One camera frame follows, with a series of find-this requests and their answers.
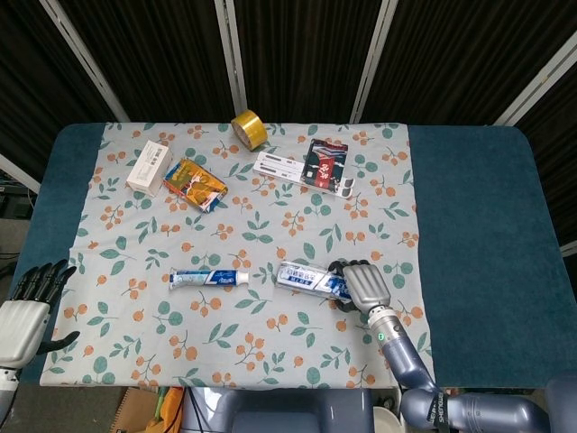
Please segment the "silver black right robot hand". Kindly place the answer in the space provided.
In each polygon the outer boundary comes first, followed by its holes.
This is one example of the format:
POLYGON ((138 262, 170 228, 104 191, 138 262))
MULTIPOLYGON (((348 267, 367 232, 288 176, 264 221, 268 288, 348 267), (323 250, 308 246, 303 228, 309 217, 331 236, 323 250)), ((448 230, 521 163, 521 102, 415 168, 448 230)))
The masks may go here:
POLYGON ((351 296, 351 301, 347 303, 341 300, 334 302, 342 312, 359 310, 363 314, 369 314, 377 307, 389 306, 389 289, 374 264, 367 260, 333 261, 328 271, 344 278, 351 296))

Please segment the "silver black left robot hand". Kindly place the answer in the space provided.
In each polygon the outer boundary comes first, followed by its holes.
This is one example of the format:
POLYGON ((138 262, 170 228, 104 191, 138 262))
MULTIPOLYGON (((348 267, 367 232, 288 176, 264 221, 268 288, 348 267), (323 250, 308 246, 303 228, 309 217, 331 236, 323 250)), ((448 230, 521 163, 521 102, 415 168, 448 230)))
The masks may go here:
POLYGON ((34 266, 19 279, 14 293, 1 306, 3 369, 19 370, 35 356, 59 351, 78 339, 78 331, 60 340, 43 339, 64 286, 76 270, 75 266, 61 260, 34 266))

